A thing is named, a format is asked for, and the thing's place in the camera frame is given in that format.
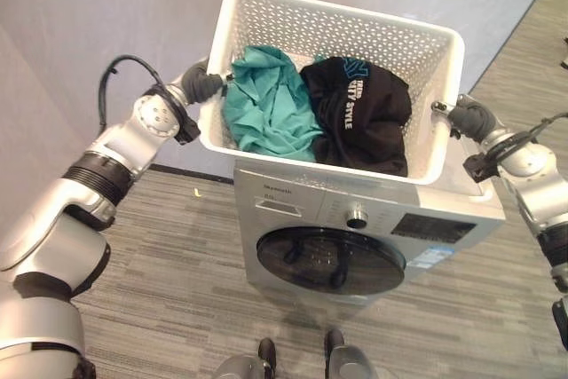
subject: blue logo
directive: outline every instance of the blue logo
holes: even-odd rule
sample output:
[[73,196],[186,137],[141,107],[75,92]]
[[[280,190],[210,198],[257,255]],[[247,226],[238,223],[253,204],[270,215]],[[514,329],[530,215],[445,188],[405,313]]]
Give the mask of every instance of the blue logo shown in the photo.
[[343,71],[349,80],[369,75],[367,63],[356,58],[343,58]]

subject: black cable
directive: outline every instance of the black cable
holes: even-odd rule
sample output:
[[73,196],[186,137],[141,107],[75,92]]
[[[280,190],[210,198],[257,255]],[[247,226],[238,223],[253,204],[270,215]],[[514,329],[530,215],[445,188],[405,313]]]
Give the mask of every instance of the black cable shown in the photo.
[[545,130],[550,124],[560,118],[568,118],[568,112],[559,113],[553,115],[552,117],[545,117],[540,120],[540,124],[537,124],[529,131],[525,130],[508,137],[504,141],[491,148],[491,150],[487,152],[485,158],[489,162],[493,162],[495,164],[501,163],[503,160],[516,153],[529,142],[536,140],[536,137],[538,137],[543,130]]
[[150,73],[150,75],[154,78],[154,80],[156,81],[156,84],[163,91],[167,91],[166,85],[163,84],[163,81],[160,78],[160,76],[158,75],[158,72],[156,70],[154,70],[152,68],[152,66],[150,66],[147,62],[145,62],[143,59],[141,59],[141,58],[139,58],[135,55],[128,55],[128,54],[127,55],[119,55],[118,57],[113,59],[113,61],[106,68],[103,75],[100,77],[100,82],[99,82],[99,135],[101,133],[103,133],[105,131],[105,129],[107,128],[107,84],[108,84],[108,78],[110,77],[111,74],[116,75],[118,73],[118,70],[116,70],[116,68],[114,68],[114,67],[116,65],[118,65],[119,62],[125,61],[127,59],[134,61],[134,62],[137,62],[142,67],[144,67],[148,71],[148,73]]

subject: black t-shirt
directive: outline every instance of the black t-shirt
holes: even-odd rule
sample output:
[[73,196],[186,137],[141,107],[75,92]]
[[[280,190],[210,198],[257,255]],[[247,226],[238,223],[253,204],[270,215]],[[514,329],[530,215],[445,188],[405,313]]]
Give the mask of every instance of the black t-shirt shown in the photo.
[[325,134],[314,139],[317,162],[405,177],[402,126],[412,113],[408,85],[370,62],[332,57],[300,73]]

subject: perforated basket wall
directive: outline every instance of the perforated basket wall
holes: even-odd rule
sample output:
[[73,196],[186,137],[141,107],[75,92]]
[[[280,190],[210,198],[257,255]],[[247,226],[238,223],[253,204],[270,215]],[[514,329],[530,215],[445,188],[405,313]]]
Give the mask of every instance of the perforated basket wall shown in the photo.
[[350,56],[388,68],[409,85],[413,103],[404,128],[408,178],[364,170],[243,153],[221,115],[217,95],[201,108],[201,141],[212,150],[260,162],[288,162],[336,173],[428,184],[446,156],[449,128],[433,115],[434,100],[454,103],[462,71],[463,41],[453,30],[314,0],[224,0],[209,57],[209,73],[227,73],[247,45],[282,49],[298,69],[316,57]]

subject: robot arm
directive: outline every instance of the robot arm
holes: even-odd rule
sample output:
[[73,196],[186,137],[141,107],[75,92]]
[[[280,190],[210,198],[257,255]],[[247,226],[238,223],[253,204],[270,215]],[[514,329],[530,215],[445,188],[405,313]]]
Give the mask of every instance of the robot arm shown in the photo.
[[[498,176],[513,196],[526,225],[550,263],[550,275],[560,292],[568,293],[568,182],[556,168],[554,153],[538,144],[536,136],[567,113],[544,119],[530,131],[513,133],[489,109],[460,96],[455,107],[434,102],[453,134],[478,142],[481,153],[463,164],[476,182]],[[555,302],[552,312],[568,350],[568,296]]]
[[[117,58],[99,94],[123,59],[144,63]],[[0,240],[0,371],[6,377],[95,377],[70,300],[105,269],[110,247],[99,231],[114,222],[116,206],[161,146],[199,135],[185,107],[225,84],[205,69],[199,63],[167,86],[155,74],[156,85],[135,102],[130,118],[107,130],[99,98],[102,133]]]

